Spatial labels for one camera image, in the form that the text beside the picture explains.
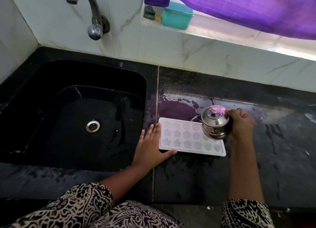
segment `black and white patterned fabric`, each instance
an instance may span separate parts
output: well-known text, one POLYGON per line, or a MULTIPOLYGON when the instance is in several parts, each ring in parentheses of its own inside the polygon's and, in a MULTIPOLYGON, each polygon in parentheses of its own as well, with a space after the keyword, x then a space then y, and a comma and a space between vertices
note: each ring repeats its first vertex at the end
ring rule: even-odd
MULTIPOLYGON (((113 207, 111 192, 99 183, 72 187, 58 200, 7 227, 134 228, 185 227, 175 218, 150 206, 127 200, 113 207)), ((228 200, 222 227, 274 227, 268 207, 252 200, 228 200)))

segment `faucet handle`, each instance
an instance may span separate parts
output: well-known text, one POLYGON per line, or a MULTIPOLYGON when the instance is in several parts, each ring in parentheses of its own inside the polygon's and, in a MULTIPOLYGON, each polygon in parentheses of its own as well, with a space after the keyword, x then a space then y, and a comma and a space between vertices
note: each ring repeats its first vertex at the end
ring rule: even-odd
POLYGON ((88 35, 95 41, 100 40, 103 36, 103 28, 99 24, 92 24, 88 27, 88 35))

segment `sink drain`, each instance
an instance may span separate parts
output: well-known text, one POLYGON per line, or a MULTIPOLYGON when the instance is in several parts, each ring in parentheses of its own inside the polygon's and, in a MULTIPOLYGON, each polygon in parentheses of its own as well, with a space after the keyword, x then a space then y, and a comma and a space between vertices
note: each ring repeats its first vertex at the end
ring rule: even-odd
POLYGON ((89 133, 97 132, 100 129, 100 123, 96 120, 89 121, 86 124, 86 131, 89 133))

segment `faucet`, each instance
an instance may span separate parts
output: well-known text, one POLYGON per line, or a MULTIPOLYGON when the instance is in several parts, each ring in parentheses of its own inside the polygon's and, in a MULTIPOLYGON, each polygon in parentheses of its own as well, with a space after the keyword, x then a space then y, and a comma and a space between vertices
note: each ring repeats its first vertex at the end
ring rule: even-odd
MULTIPOLYGON (((66 0, 67 3, 76 5, 78 0, 66 0)), ((110 31, 109 20, 101 15, 99 5, 97 0, 88 0, 92 12, 92 25, 88 27, 88 35, 93 40, 99 40, 102 38, 103 34, 110 31)))

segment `ice cube tray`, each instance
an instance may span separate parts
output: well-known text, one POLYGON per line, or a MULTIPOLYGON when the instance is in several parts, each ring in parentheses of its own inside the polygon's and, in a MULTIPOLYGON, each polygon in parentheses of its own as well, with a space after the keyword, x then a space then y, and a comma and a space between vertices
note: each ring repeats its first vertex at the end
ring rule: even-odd
POLYGON ((226 156, 223 140, 208 138, 203 133, 202 123, 163 117, 159 122, 161 123, 159 149, 226 156))

